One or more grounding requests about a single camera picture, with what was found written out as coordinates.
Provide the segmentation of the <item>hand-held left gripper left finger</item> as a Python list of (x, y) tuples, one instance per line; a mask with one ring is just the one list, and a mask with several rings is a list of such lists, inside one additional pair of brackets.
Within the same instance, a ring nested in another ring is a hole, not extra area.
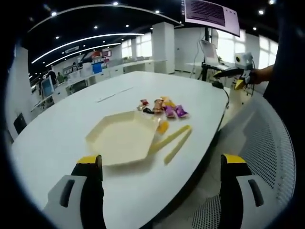
[(85, 156), (49, 191), (43, 213), (57, 229), (103, 229), (102, 157)]

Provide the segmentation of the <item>person's right hand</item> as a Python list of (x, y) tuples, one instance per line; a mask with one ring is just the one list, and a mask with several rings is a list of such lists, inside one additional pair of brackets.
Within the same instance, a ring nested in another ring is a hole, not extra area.
[(261, 70), (259, 69), (252, 69), (249, 76), (249, 84), (260, 84), (262, 82), (261, 80)]

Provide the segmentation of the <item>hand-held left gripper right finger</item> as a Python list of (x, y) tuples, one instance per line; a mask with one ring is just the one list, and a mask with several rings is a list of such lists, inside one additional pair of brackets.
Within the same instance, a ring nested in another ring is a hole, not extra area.
[(270, 188), (237, 155), (221, 155), (220, 229), (266, 229)]

